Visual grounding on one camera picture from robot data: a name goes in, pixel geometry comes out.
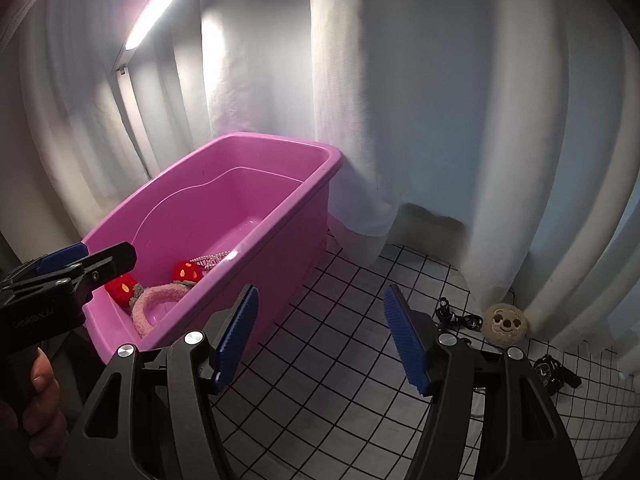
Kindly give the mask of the person's left hand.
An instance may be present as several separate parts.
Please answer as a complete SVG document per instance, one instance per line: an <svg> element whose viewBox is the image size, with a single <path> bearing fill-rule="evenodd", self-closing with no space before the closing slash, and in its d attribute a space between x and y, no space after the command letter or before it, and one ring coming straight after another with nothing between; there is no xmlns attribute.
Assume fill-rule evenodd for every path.
<svg viewBox="0 0 640 480"><path fill-rule="evenodd" d="M40 348L37 351L37 359L30 371L36 394L23 412L22 423L28 434L29 452L40 460L62 452L68 440L68 430L66 418L58 407L60 385L46 354Z"/></svg>

